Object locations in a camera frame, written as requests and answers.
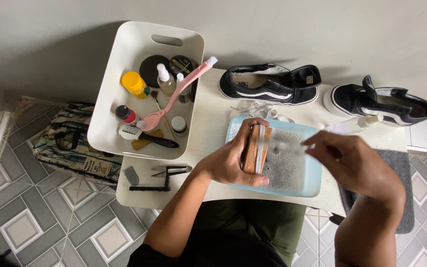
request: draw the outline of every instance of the soapy water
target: soapy water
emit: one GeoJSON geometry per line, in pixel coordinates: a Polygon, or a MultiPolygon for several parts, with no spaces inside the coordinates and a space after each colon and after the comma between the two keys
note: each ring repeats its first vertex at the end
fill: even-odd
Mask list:
{"type": "MultiPolygon", "coordinates": [[[[241,124],[232,124],[229,141],[233,139],[240,130],[241,124]]],[[[302,142],[301,135],[282,129],[271,131],[271,138],[280,142],[299,146],[302,142]]],[[[262,186],[270,191],[298,191],[304,185],[305,154],[297,151],[268,151],[263,165],[262,174],[270,179],[270,183],[262,186]]]]}

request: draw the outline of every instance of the finger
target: finger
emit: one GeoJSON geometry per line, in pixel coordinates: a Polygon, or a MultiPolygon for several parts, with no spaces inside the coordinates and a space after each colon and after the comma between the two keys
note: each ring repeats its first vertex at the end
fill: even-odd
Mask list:
{"type": "Polygon", "coordinates": [[[305,152],[322,163],[334,178],[341,177],[345,172],[346,167],[329,154],[327,146],[323,143],[316,143],[313,149],[308,149],[305,152]]]}
{"type": "Polygon", "coordinates": [[[314,136],[304,141],[303,145],[312,145],[317,143],[323,143],[326,146],[331,146],[339,150],[342,155],[345,155],[348,151],[356,148],[358,142],[361,139],[354,135],[339,135],[335,133],[329,133],[326,131],[320,131],[314,136]]]}
{"type": "Polygon", "coordinates": [[[267,185],[270,180],[263,174],[247,174],[239,172],[236,176],[234,184],[248,185],[251,187],[257,187],[260,185],[267,185]]]}
{"type": "Polygon", "coordinates": [[[240,130],[238,130],[238,133],[235,136],[234,140],[237,140],[237,142],[244,143],[248,139],[248,136],[250,135],[252,126],[256,124],[264,125],[266,127],[270,125],[269,122],[265,121],[262,118],[250,118],[250,119],[243,120],[240,126],[240,130]]]}

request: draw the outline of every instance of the pink brush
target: pink brush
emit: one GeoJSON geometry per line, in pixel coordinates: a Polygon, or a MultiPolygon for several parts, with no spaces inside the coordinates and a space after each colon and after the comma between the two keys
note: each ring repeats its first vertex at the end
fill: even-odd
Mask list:
{"type": "Polygon", "coordinates": [[[175,101],[177,101],[177,98],[182,93],[182,91],[189,84],[191,84],[193,81],[195,81],[195,79],[200,77],[207,70],[210,70],[210,68],[212,68],[212,66],[214,64],[216,64],[217,61],[218,60],[216,57],[211,57],[207,61],[202,63],[198,68],[193,70],[189,75],[187,75],[187,77],[184,78],[184,80],[182,80],[182,82],[180,82],[177,85],[177,88],[175,89],[174,94],[172,94],[168,105],[164,109],[161,109],[158,112],[151,113],[151,114],[147,115],[142,121],[138,121],[136,123],[136,126],[143,131],[150,131],[150,130],[156,128],[156,126],[161,121],[162,117],[164,115],[166,115],[166,113],[169,112],[169,110],[171,110],[172,106],[174,105],[175,101]]]}

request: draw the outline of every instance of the hand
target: hand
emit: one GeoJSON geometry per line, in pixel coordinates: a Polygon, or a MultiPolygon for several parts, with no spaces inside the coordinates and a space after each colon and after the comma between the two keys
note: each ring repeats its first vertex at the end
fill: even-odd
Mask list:
{"type": "Polygon", "coordinates": [[[199,161],[193,172],[205,173],[207,177],[221,183],[249,185],[252,187],[267,185],[270,180],[262,174],[246,174],[241,170],[241,154],[248,144],[248,136],[253,125],[269,126],[261,118],[246,119],[237,135],[217,151],[199,161]]]}
{"type": "Polygon", "coordinates": [[[389,198],[393,190],[404,191],[396,173],[358,136],[320,131],[303,144],[315,144],[306,153],[350,191],[374,198],[389,198]]]}

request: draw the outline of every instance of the yellow bottle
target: yellow bottle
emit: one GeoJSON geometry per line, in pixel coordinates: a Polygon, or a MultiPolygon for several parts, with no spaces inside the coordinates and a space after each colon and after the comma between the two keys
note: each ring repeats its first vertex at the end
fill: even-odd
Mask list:
{"type": "Polygon", "coordinates": [[[136,98],[143,99],[149,95],[149,87],[138,73],[130,71],[123,75],[122,85],[136,98]]]}

